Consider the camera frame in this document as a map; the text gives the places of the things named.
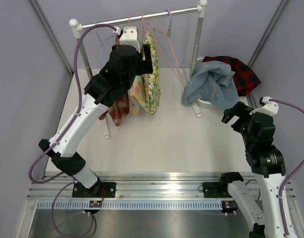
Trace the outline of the pink wire hanger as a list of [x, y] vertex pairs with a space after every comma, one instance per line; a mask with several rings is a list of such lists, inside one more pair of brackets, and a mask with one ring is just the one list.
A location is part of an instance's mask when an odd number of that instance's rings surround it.
[[172, 39], [172, 22], [170, 21], [165, 32], [156, 27], [150, 21], [148, 21], [147, 25], [148, 29], [152, 32], [155, 43], [165, 58], [169, 68], [173, 71], [181, 86], [185, 88], [189, 83], [189, 77], [187, 76], [182, 59]]

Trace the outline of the red black plaid skirt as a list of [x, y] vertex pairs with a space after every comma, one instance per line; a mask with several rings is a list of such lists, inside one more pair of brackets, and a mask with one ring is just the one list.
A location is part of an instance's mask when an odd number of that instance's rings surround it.
[[233, 79], [239, 96], [247, 96], [258, 85], [261, 84], [261, 81], [254, 71], [237, 58], [229, 56], [216, 56], [205, 57], [203, 59], [203, 62], [209, 61], [220, 61], [231, 66], [231, 70], [235, 72]]

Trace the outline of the light blue denim garment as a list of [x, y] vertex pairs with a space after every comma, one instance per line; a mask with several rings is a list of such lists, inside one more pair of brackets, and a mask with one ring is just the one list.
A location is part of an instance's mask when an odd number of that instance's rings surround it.
[[234, 75], [231, 66], [220, 61], [197, 65], [194, 75], [190, 78], [191, 85], [183, 91], [182, 104], [191, 106], [201, 99], [223, 111], [232, 108], [239, 101]]

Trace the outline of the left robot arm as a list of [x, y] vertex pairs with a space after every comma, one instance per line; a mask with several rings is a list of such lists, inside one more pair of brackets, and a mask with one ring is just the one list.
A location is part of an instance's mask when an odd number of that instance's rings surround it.
[[62, 173], [75, 178], [89, 197], [100, 193], [101, 181], [77, 153], [77, 147], [94, 122], [132, 86], [136, 76], [153, 72], [151, 49], [140, 53], [130, 45], [113, 45], [109, 61], [84, 88], [76, 111], [51, 139], [42, 139], [40, 148]]

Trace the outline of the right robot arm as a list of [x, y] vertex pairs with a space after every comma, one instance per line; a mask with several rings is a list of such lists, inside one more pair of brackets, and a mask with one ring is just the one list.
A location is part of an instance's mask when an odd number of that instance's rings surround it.
[[297, 233], [285, 200], [285, 163], [282, 153], [273, 145], [275, 125], [273, 115], [278, 111], [275, 103], [265, 103], [253, 109], [237, 102], [224, 111], [223, 123], [234, 116], [232, 125], [240, 133], [245, 145], [246, 160], [258, 184], [263, 207], [260, 208], [248, 192], [238, 172], [224, 173], [218, 184], [219, 193], [231, 196], [240, 208], [250, 229], [251, 238], [295, 238]]

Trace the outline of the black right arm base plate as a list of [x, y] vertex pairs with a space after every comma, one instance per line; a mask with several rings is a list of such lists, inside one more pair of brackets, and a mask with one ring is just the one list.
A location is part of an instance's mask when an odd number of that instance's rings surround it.
[[223, 191], [218, 182], [203, 182], [197, 189], [205, 198], [231, 198], [231, 196]]

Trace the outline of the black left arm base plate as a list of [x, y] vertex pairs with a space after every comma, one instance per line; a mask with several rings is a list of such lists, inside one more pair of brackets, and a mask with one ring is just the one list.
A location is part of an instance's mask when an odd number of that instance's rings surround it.
[[86, 188], [77, 182], [73, 186], [72, 197], [74, 198], [115, 198], [115, 182], [96, 182], [91, 188]]

